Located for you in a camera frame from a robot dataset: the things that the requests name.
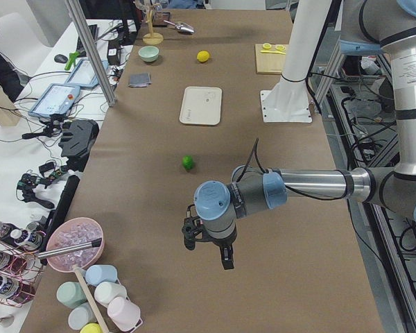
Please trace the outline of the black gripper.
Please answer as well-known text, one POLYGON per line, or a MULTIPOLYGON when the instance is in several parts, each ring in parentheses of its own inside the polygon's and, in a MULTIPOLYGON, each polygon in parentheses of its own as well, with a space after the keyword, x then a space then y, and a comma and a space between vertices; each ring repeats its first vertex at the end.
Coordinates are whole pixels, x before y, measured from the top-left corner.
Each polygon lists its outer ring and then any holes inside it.
POLYGON ((220 250, 221 263, 225 270, 234 269, 234 249, 233 245, 229 242, 219 241, 216 245, 220 250))

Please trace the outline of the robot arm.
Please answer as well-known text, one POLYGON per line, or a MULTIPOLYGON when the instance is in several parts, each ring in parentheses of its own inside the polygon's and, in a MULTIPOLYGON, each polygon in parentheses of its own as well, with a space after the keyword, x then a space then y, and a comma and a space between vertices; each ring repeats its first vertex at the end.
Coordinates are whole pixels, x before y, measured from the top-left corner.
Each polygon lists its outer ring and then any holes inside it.
POLYGON ((416 222, 416 1, 344 1, 340 51, 390 57, 399 162, 392 168, 351 171, 237 167, 228 185, 209 180, 195 191, 182 227, 184 245, 219 247, 224 269, 234 266, 236 221, 283 205, 289 196, 317 200, 353 198, 416 222))

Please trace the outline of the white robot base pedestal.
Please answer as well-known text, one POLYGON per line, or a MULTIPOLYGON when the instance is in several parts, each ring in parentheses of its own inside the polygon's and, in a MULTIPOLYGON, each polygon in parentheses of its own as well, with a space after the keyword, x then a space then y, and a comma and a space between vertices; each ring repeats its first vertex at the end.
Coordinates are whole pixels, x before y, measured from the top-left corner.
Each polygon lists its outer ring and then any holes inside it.
POLYGON ((331 4, 331 0, 298 3, 280 80, 271 90, 261 91, 264 122, 312 122, 306 82, 331 4))

